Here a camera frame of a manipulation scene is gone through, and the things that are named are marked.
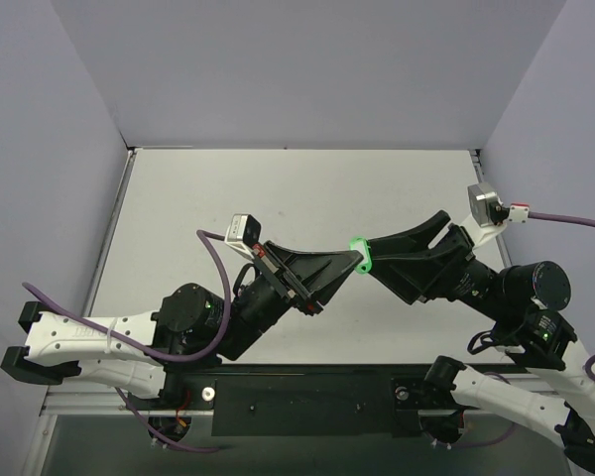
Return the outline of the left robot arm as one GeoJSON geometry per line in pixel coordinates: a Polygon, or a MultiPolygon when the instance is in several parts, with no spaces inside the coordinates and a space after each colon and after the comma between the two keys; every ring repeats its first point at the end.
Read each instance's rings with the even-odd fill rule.
{"type": "Polygon", "coordinates": [[[6,349],[1,369],[14,380],[55,386],[67,379],[126,390],[170,409],[184,394],[173,370],[217,365],[242,357],[291,309],[323,311],[349,275],[365,262],[358,248],[299,252],[267,241],[249,247],[253,280],[219,275],[220,297],[196,283],[164,297],[157,310],[112,317],[71,316],[35,287],[18,319],[21,346],[6,349]]]}

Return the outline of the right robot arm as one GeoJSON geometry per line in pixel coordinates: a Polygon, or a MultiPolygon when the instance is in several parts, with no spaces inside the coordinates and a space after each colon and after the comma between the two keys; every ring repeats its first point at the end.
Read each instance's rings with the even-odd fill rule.
{"type": "Polygon", "coordinates": [[[469,353],[495,348],[556,393],[553,398],[533,394],[439,356],[422,383],[430,403],[453,400],[527,427],[595,474],[595,360],[561,315],[570,301],[565,272],[551,261],[496,272],[474,255],[509,223],[529,216],[525,205],[495,204],[456,225],[439,211],[414,229],[359,239],[352,246],[363,256],[359,272],[406,303],[460,301],[493,320],[490,331],[472,338],[469,353]]]}

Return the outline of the green key tag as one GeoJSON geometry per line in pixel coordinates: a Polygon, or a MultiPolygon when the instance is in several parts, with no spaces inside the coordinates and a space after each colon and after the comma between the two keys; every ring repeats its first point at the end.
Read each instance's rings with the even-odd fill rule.
{"type": "Polygon", "coordinates": [[[368,240],[357,236],[350,240],[349,249],[361,255],[361,261],[355,267],[355,271],[360,275],[366,275],[372,270],[373,261],[371,248],[368,240]]]}

